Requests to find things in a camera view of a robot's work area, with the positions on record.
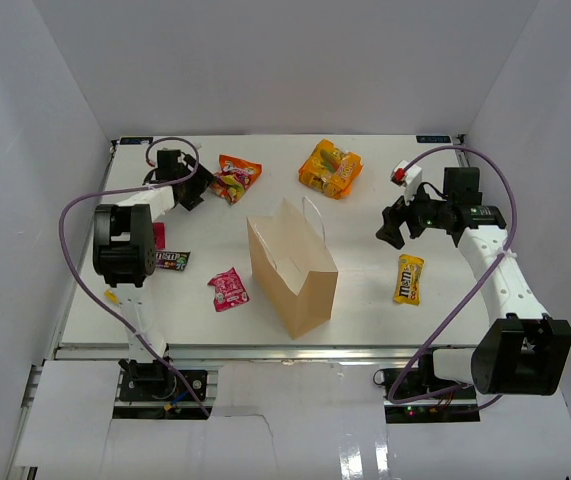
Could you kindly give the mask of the dark brown M&M's packet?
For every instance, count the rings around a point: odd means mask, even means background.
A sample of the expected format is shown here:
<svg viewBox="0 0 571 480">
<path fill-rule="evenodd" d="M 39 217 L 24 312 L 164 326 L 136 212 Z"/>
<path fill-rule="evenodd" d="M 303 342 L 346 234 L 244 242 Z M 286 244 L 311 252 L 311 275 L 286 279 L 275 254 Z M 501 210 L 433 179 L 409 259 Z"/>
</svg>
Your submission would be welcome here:
<svg viewBox="0 0 571 480">
<path fill-rule="evenodd" d="M 156 267 L 163 270 L 184 271 L 190 255 L 190 252 L 159 250 L 155 254 Z"/>
</svg>

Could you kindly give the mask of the orange yellow snack multipack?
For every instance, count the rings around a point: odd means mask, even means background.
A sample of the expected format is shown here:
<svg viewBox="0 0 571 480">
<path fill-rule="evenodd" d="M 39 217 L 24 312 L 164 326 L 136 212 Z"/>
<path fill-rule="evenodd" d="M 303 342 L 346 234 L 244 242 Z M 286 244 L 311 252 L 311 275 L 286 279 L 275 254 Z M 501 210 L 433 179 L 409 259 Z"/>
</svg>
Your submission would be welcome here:
<svg viewBox="0 0 571 480">
<path fill-rule="evenodd" d="M 343 151 L 323 139 L 298 170 L 298 180 L 306 187 L 331 199 L 350 195 L 354 180 L 363 168 L 362 159 L 354 152 Z"/>
</svg>

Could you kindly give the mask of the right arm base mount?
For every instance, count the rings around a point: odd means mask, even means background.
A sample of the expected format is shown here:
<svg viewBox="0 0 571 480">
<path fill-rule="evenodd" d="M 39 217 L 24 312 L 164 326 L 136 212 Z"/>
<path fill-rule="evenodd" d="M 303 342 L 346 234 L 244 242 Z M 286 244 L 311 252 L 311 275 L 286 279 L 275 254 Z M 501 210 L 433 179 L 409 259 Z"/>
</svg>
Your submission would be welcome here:
<svg viewBox="0 0 571 480">
<path fill-rule="evenodd" d="M 480 421 L 480 413 L 476 411 L 477 396 L 472 389 L 463 389 L 414 403 L 391 404 L 387 400 L 387 394 L 400 373 L 400 368 L 382 368 L 376 370 L 372 376 L 374 385 L 384 391 L 385 418 L 388 425 L 476 423 Z M 414 369 L 401 383 L 397 398 L 427 394 L 450 385 L 453 385 L 453 382 L 429 379 L 426 374 Z"/>
</svg>

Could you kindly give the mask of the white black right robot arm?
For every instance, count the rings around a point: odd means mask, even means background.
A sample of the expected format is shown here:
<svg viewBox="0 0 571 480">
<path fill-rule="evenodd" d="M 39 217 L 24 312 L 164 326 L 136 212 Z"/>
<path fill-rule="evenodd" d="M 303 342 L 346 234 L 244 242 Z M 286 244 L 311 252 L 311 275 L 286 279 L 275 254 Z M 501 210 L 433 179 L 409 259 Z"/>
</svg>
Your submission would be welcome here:
<svg viewBox="0 0 571 480">
<path fill-rule="evenodd" d="M 473 348 L 437 348 L 421 355 L 418 390 L 437 399 L 453 384 L 481 394 L 550 396 L 559 386 L 571 348 L 571 326 L 554 319 L 536 299 L 508 245 L 500 210 L 485 205 L 475 167 L 448 167 L 443 190 L 431 198 L 422 170 L 400 163 L 391 180 L 403 194 L 383 211 L 378 239 L 396 249 L 401 229 L 413 238 L 427 229 L 444 231 L 467 261 L 491 324 Z"/>
</svg>

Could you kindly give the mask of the orange fruit candy bag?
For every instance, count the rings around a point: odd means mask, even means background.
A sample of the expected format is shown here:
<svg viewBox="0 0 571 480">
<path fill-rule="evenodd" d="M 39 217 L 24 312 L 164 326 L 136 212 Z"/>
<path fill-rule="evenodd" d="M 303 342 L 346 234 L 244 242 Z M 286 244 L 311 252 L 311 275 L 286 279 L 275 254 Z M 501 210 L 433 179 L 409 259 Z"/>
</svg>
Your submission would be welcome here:
<svg viewBox="0 0 571 480">
<path fill-rule="evenodd" d="M 261 164 L 229 155 L 219 156 L 219 167 L 210 188 L 229 205 L 236 204 L 262 173 Z"/>
</svg>

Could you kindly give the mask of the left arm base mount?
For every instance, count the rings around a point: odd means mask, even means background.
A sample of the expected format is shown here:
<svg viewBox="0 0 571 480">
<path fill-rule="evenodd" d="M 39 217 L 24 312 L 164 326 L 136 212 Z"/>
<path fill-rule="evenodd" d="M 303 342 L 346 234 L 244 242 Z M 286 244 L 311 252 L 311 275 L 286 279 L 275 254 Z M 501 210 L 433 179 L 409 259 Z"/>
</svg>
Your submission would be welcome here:
<svg viewBox="0 0 571 480">
<path fill-rule="evenodd" d="M 178 403 L 194 400 L 185 384 L 156 360 L 139 363 L 120 359 L 118 365 L 121 368 L 120 401 Z"/>
</svg>

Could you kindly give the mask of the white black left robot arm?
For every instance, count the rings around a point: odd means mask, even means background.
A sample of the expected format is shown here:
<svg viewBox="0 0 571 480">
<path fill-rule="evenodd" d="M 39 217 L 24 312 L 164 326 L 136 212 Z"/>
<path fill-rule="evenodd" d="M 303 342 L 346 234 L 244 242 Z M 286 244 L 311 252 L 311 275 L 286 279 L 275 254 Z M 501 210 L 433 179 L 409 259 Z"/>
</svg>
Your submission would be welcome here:
<svg viewBox="0 0 571 480">
<path fill-rule="evenodd" d="M 193 156 L 161 149 L 142 191 L 94 211 L 93 267 L 126 320 L 129 365 L 150 364 L 167 347 L 156 325 L 149 281 L 157 257 L 153 223 L 177 206 L 193 210 L 213 181 L 214 175 Z"/>
</svg>

